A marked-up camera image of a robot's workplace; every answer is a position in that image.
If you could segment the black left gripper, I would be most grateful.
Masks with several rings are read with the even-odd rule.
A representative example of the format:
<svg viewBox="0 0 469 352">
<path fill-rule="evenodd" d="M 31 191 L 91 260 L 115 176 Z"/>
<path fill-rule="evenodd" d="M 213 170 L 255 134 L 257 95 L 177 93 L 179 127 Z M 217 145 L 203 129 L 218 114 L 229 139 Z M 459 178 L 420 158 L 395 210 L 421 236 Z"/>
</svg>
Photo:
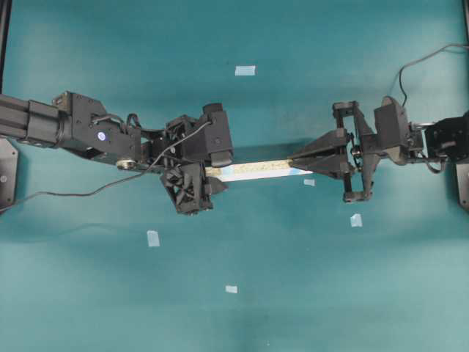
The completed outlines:
<svg viewBox="0 0 469 352">
<path fill-rule="evenodd" d="M 163 171 L 160 180 L 178 214 L 193 216 L 213 209 L 210 194 L 219 194 L 228 185 L 216 177 L 206 177 L 204 163 L 189 158 L 183 151 L 183 143 L 198 136 L 204 124 L 182 115 L 166 125 L 168 145 L 161 158 Z M 232 152 L 224 150 L 210 154 L 212 166 L 228 166 Z"/>
</svg>

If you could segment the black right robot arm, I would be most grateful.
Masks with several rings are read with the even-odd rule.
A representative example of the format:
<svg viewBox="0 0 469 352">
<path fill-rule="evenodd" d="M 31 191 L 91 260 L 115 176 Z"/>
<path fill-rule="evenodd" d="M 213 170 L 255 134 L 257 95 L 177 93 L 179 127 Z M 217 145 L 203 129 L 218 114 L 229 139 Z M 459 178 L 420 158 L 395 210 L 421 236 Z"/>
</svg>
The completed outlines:
<svg viewBox="0 0 469 352">
<path fill-rule="evenodd" d="M 344 183 L 345 202 L 368 201 L 373 176 L 388 159 L 398 166 L 424 164 L 433 173 L 468 163 L 468 115 L 430 124 L 411 123 L 401 104 L 386 96 L 371 128 L 356 101 L 334 103 L 336 128 L 288 157 L 289 166 Z"/>
</svg>

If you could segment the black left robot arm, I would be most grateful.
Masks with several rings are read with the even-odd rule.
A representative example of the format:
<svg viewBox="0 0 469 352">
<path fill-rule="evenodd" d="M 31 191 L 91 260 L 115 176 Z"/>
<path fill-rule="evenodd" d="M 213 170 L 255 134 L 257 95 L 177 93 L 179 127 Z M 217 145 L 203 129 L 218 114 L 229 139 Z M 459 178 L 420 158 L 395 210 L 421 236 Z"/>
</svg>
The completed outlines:
<svg viewBox="0 0 469 352">
<path fill-rule="evenodd" d="M 204 106 L 199 118 L 184 114 L 162 129 L 144 128 L 136 114 L 126 119 L 98 100 L 64 92 L 51 104 L 1 96 L 1 137 L 40 148 L 62 149 L 79 158 L 130 171 L 126 183 L 157 174 L 179 214 L 213 209 L 211 197 L 227 190 L 208 174 L 233 162 L 227 113 Z"/>
</svg>

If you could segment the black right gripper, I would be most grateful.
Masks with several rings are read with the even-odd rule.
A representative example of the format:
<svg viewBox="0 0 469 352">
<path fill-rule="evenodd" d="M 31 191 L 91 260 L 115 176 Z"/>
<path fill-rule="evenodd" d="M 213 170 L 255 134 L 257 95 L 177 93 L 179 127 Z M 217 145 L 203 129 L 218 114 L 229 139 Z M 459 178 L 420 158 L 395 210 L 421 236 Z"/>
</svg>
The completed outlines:
<svg viewBox="0 0 469 352">
<path fill-rule="evenodd" d="M 289 156 L 291 167 L 343 179 L 345 202 L 362 202 L 372 198 L 373 174 L 380 162 L 377 134 L 369 127 L 356 101 L 333 104 L 337 129 L 329 131 Z M 344 118 L 353 117 L 355 133 L 344 128 Z M 341 148 L 342 154 L 323 155 Z M 351 177 L 361 174 L 363 190 L 353 191 Z"/>
</svg>

